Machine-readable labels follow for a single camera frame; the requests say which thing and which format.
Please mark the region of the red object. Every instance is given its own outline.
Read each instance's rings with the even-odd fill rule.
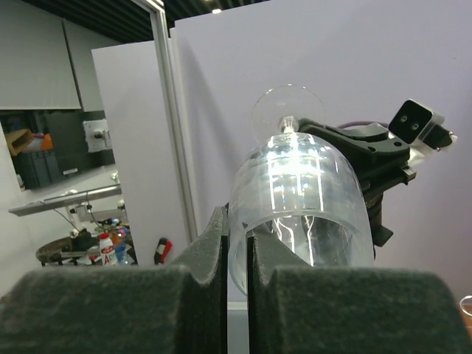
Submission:
[[[162,252],[161,263],[165,261],[165,257],[169,254],[170,249],[172,248],[172,242],[169,240],[165,243],[164,252]]]

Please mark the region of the camera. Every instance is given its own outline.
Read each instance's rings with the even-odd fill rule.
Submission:
[[[443,123],[443,116],[407,100],[390,122],[389,130],[407,144],[423,142],[431,149],[440,150],[453,143],[452,132],[444,129]]]

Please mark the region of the bottle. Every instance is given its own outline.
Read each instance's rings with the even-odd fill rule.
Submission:
[[[111,242],[115,248],[115,254],[117,255],[117,261],[119,264],[128,264],[126,261],[126,243],[123,242],[121,232],[118,230],[111,236]]]
[[[104,266],[115,266],[118,264],[115,248],[110,240],[107,232],[103,232],[100,236],[100,254],[102,256],[102,264]]]

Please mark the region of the white partition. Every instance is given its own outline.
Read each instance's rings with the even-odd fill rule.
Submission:
[[[388,122],[413,98],[445,115],[459,142],[386,193],[395,234],[376,264],[433,271],[458,298],[472,292],[471,13],[469,0],[278,0],[177,21],[199,232],[256,145],[249,116],[267,89],[307,86],[330,125]]]
[[[153,264],[160,237],[173,243],[171,260],[188,235],[154,42],[92,54],[139,264]]]

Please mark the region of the cable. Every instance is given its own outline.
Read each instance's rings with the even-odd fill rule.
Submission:
[[[56,210],[56,209],[53,209],[52,211],[58,213],[60,216],[63,217],[63,219],[64,219],[65,221],[67,221],[68,223],[70,223],[70,224],[72,225],[72,227],[77,230],[77,232],[80,232],[80,230],[79,230],[62,212],[60,212],[60,211],[58,211],[58,210]]]
[[[358,121],[358,122],[348,122],[348,123],[338,125],[338,128],[345,129],[345,128],[351,128],[351,127],[361,127],[361,126],[369,125],[369,124],[372,124],[372,123],[378,123],[384,128],[389,127],[389,125],[386,124],[386,123],[372,122],[372,121],[369,121],[369,120],[367,120],[367,121],[366,120],[361,120],[361,121]]]
[[[106,229],[105,229],[102,225],[100,225],[100,224],[97,222],[97,220],[96,220],[95,217],[94,217],[94,213],[91,211],[91,205],[90,205],[90,201],[89,201],[89,192],[88,192],[88,191],[86,192],[86,203],[87,203],[87,206],[90,207],[90,208],[87,208],[87,210],[90,210],[90,216],[91,216],[92,220],[95,222],[95,224],[96,224],[100,229],[102,229],[104,232],[106,232]]]

